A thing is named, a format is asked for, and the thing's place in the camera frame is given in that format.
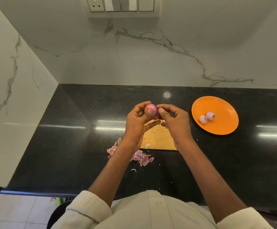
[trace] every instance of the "floor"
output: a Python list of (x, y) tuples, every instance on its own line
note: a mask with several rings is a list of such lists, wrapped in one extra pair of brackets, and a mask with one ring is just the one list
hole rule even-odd
[(46, 229), (56, 207), (50, 197), (0, 194), (0, 229)]

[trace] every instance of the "countertop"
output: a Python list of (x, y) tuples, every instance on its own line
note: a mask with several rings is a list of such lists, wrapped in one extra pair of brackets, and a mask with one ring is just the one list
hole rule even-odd
[[(229, 102), (238, 128), (224, 136), (201, 129), (191, 116), (201, 96)], [(127, 114), (148, 100), (188, 111), (194, 140), (234, 192), (249, 206), (277, 209), (277, 89), (60, 84), (2, 193), (69, 197), (86, 190), (123, 136)], [(178, 151), (148, 153), (154, 161), (131, 162), (115, 199), (157, 190), (205, 203)]]

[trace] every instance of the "cutting board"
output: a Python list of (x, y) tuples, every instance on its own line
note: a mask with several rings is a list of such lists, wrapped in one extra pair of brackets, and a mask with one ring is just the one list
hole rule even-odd
[(161, 125), (154, 126), (152, 129), (145, 132), (141, 149), (144, 149), (146, 144), (150, 144), (148, 149), (177, 150), (169, 130)]

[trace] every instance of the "wall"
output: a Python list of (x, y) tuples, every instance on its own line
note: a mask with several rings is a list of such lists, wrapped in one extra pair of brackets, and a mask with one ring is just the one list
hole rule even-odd
[(56, 87), (0, 11), (0, 186), (9, 183)]
[(87, 19), (80, 0), (0, 0), (59, 83), (277, 88), (277, 0), (162, 0)]

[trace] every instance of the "person's left hand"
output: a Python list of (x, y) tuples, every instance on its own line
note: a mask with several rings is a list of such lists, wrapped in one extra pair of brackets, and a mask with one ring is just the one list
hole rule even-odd
[(141, 147), (144, 133), (161, 123), (160, 120), (157, 120), (145, 125), (147, 122), (152, 120), (152, 109), (148, 109), (148, 112), (144, 114), (144, 109), (148, 104), (151, 104), (151, 102), (146, 101), (136, 105), (127, 116), (126, 130), (123, 141), (128, 141), (130, 144), (134, 144), (136, 149), (134, 152)]

